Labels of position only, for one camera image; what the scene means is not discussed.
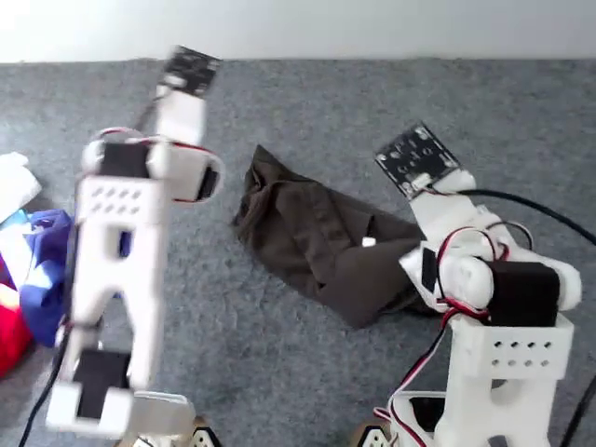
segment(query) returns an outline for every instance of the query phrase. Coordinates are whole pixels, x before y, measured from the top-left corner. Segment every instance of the gray carpet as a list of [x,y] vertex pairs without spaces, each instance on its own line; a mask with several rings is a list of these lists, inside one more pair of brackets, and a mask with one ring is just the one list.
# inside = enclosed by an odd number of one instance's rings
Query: gray carpet
[[[126,125],[144,107],[160,63],[0,66],[0,148],[31,158],[44,195],[73,209],[87,137]],[[354,332],[332,312],[270,277],[235,241],[229,221],[257,143],[292,169],[411,218],[373,163],[388,139],[423,118],[481,186],[536,198],[596,229],[596,61],[230,61],[210,94],[205,145],[227,163],[214,203],[176,208],[166,277],[165,351],[156,389],[182,393],[226,446],[343,446],[384,404],[437,331],[409,315]],[[583,274],[584,302],[569,317],[576,339],[550,433],[557,445],[596,372],[596,249],[546,217],[489,200],[535,233],[537,249]],[[114,302],[107,342],[129,327]],[[416,388],[444,387],[444,344]],[[47,378],[38,348],[0,382],[0,444],[14,446]],[[589,414],[576,446],[596,437]],[[49,433],[45,410],[30,445],[104,445]]]

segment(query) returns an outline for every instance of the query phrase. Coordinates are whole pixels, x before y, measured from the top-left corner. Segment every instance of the brown fabric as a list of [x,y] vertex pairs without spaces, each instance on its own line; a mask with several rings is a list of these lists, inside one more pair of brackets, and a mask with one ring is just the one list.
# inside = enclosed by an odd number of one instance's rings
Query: brown fabric
[[[238,238],[297,291],[353,327],[388,308],[425,308],[399,263],[420,242],[415,224],[291,172],[262,146],[245,188],[233,221]],[[361,247],[365,236],[376,245]]]

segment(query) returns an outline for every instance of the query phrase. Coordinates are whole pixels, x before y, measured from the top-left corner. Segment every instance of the black component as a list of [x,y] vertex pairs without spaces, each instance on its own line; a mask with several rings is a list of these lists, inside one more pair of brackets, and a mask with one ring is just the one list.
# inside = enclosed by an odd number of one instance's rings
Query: black component
[[74,372],[74,382],[82,384],[81,400],[76,415],[101,419],[108,388],[129,388],[127,369],[130,354],[85,349]]
[[383,428],[381,426],[366,426],[362,432],[362,436],[360,436],[357,447],[368,447],[368,445],[364,445],[364,441],[366,440],[366,437],[369,436],[369,433],[373,430],[381,430],[383,432]]
[[435,290],[437,282],[437,257],[431,249],[424,248],[422,251],[422,285],[428,291]]
[[422,122],[384,146],[376,162],[408,200],[460,166]]
[[209,435],[209,438],[213,444],[213,447],[222,447],[220,440],[217,438],[217,436],[215,436],[215,433],[213,433],[213,430],[211,430],[210,427],[197,427],[195,429],[195,431],[193,432],[193,437],[196,435],[196,433],[198,431],[206,431],[207,432],[207,434]]
[[444,398],[411,398],[413,415],[418,425],[426,432],[433,433],[445,411]]
[[177,47],[164,69],[162,85],[202,98],[219,67],[219,59],[186,47]]
[[106,142],[99,175],[150,179],[147,157],[150,146],[143,143]]
[[207,166],[205,169],[205,174],[203,175],[203,182],[198,188],[196,200],[204,200],[209,198],[213,194],[213,191],[215,191],[215,186],[217,186],[217,181],[219,178],[220,174],[211,166]]
[[492,326],[555,326],[559,275],[541,263],[487,263],[493,271],[494,294],[488,304]]

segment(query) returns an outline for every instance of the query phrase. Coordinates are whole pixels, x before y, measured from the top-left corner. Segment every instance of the circuit board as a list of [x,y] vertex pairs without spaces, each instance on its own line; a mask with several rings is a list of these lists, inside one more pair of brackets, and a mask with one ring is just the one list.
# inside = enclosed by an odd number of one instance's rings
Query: circuit board
[[408,200],[460,167],[454,155],[422,122],[386,144],[375,160]]
[[208,90],[220,61],[186,47],[176,51],[166,63],[161,85],[202,98]]

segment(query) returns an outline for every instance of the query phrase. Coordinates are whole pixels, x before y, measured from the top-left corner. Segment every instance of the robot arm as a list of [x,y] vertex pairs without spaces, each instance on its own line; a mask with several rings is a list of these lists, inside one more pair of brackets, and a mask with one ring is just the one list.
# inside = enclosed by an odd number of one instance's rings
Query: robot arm
[[[168,418],[157,414],[167,399],[162,396],[152,410],[143,402],[159,399],[143,392],[155,377],[163,337],[169,203],[204,202],[222,184],[222,160],[196,145],[204,128],[203,93],[216,66],[213,58],[180,48],[167,66],[166,86],[158,89],[159,135],[106,129],[83,151],[74,279],[62,332],[64,357],[47,412],[49,427],[121,439],[139,424],[139,402],[141,413]],[[126,252],[121,247],[125,237],[130,241]],[[122,297],[133,330],[130,352],[100,344],[102,315],[115,294]],[[189,408],[184,405],[172,408]],[[169,416],[174,421],[169,429],[188,419]]]
[[[580,302],[579,273],[519,247],[504,225],[492,225],[498,216],[467,196],[442,193],[475,181],[424,125],[391,142],[377,162],[427,238],[400,264],[429,307],[450,312],[443,322],[454,333],[446,391],[404,391],[436,351],[443,327],[387,408],[375,411],[392,434],[379,445],[483,447],[505,436],[510,447],[548,447],[573,337],[559,312]],[[459,309],[467,311],[455,314]],[[506,382],[494,388],[495,380]]]

